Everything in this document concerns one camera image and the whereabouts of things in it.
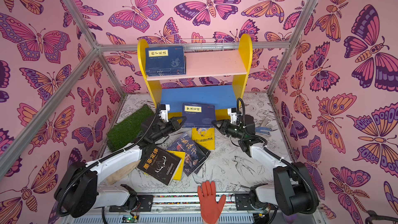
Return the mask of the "yellow cartoon cover book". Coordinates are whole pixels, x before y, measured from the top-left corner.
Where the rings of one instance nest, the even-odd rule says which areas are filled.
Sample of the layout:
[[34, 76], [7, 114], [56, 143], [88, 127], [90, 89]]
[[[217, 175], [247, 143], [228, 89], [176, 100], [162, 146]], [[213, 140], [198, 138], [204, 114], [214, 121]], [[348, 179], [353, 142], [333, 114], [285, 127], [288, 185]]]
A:
[[193, 128], [192, 140], [208, 150], [215, 150], [214, 128]]

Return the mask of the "navy book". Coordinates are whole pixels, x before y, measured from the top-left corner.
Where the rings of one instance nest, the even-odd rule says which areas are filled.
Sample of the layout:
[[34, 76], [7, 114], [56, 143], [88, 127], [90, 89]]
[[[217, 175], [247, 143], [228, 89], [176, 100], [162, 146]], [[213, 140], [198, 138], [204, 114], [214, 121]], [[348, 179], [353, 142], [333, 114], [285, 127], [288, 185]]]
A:
[[146, 70], [166, 70], [186, 68], [183, 46], [145, 48]]
[[184, 73], [157, 73], [157, 74], [148, 74], [148, 77], [165, 77], [165, 76], [180, 76], [180, 75], [185, 75]]
[[146, 74], [157, 74], [157, 73], [184, 73], [186, 74], [185, 69], [174, 69], [174, 70], [153, 70], [153, 71], [148, 71]]
[[212, 128], [216, 121], [215, 106], [209, 104], [182, 104], [182, 116], [186, 117], [184, 128]]

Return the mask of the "dark purple cover book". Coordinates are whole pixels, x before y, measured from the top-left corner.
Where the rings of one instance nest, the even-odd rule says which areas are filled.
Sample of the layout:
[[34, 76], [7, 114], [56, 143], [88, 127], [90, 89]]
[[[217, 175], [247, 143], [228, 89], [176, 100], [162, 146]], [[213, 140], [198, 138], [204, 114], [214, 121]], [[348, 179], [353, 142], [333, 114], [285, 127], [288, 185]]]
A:
[[197, 174], [211, 153], [210, 150], [193, 141], [187, 133], [180, 135], [167, 149], [185, 153], [183, 171], [187, 176], [192, 173]]

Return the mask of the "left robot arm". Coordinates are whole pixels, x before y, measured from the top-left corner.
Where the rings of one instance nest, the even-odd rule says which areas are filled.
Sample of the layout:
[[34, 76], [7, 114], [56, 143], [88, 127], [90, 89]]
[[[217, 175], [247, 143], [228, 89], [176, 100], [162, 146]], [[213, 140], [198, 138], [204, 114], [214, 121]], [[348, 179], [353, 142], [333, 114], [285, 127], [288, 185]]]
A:
[[167, 119], [166, 115], [166, 105], [158, 104], [155, 114], [146, 119], [136, 139], [100, 159], [70, 165], [54, 193], [56, 214], [79, 218], [94, 208], [135, 209], [138, 196], [134, 189], [125, 184], [101, 187], [100, 183], [124, 167], [139, 162], [149, 153], [150, 147], [156, 147], [156, 141], [180, 130], [187, 120], [185, 116]]

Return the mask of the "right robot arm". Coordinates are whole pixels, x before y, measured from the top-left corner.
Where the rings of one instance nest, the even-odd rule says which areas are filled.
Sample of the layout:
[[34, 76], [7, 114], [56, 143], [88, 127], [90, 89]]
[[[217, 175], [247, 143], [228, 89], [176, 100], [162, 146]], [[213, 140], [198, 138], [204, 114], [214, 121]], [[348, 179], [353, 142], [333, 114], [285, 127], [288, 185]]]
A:
[[253, 117], [244, 112], [237, 114], [235, 122], [230, 119], [211, 122], [222, 135], [238, 139], [241, 150], [263, 166], [273, 170], [273, 184], [250, 188], [251, 204], [272, 204], [285, 215], [313, 214], [319, 204], [315, 186], [307, 167], [301, 162], [290, 162], [276, 155], [267, 147], [265, 138], [256, 135]]

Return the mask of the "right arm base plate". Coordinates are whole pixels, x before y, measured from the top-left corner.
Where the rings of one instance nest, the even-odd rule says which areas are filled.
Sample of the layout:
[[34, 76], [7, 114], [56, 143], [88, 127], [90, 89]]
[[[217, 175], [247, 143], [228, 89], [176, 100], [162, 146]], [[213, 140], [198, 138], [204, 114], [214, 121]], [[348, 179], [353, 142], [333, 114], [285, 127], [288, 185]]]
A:
[[260, 202], [253, 194], [238, 193], [234, 194], [235, 207], [238, 211], [257, 211], [270, 212], [275, 209], [275, 206], [269, 203]]

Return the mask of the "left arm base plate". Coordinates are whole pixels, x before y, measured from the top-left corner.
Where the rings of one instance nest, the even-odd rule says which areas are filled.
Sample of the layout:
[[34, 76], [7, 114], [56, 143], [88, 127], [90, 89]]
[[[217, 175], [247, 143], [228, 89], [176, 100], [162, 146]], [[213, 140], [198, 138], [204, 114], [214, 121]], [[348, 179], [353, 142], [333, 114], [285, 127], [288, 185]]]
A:
[[110, 212], [150, 212], [153, 206], [154, 195], [137, 195], [135, 199], [128, 200], [123, 206], [110, 206]]

